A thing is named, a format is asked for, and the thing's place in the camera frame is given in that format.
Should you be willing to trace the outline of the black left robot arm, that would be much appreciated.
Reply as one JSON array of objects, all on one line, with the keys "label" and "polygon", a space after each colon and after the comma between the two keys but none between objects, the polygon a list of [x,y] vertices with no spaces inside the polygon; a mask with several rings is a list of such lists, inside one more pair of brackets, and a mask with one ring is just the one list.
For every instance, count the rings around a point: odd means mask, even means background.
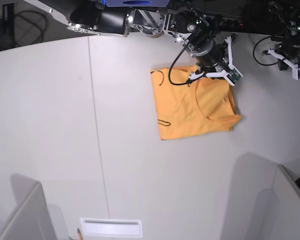
[{"label": "black left robot arm", "polygon": [[291,68],[300,79],[300,0],[269,0],[268,10],[278,17],[279,26],[270,37],[274,47],[264,53],[277,59],[280,71]]}]

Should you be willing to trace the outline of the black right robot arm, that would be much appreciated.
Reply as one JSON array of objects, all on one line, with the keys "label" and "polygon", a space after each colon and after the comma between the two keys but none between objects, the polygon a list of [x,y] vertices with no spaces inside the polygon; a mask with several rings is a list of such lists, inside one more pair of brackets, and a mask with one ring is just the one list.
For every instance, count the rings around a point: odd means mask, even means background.
[{"label": "black right robot arm", "polygon": [[196,74],[233,71],[232,37],[215,41],[222,16],[210,20],[189,2],[168,0],[30,0],[71,31],[126,37],[137,31],[150,38],[171,35],[197,60]]}]

